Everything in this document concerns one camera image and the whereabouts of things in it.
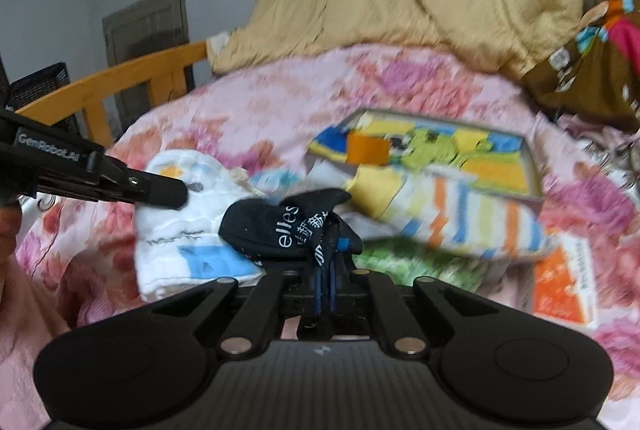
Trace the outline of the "person's left hand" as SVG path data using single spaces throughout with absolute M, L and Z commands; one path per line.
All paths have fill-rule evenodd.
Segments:
M 5 205 L 0 211 L 0 279 L 1 290 L 8 281 L 11 262 L 17 247 L 17 235 L 22 226 L 22 209 L 18 202 Z

